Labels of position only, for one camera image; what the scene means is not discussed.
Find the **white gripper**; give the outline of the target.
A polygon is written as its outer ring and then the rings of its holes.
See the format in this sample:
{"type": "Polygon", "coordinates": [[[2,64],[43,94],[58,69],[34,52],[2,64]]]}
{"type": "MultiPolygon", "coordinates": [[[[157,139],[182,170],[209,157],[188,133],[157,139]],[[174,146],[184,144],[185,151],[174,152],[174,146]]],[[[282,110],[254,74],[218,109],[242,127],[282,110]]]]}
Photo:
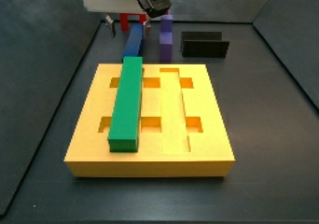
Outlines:
{"type": "MultiPolygon", "coordinates": [[[[145,13],[140,8],[137,0],[83,0],[83,8],[90,12],[145,13]]],[[[107,14],[103,15],[103,19],[110,31],[110,35],[114,37],[114,22],[107,14]]],[[[150,18],[148,15],[145,15],[142,28],[150,29],[150,18]]]]}

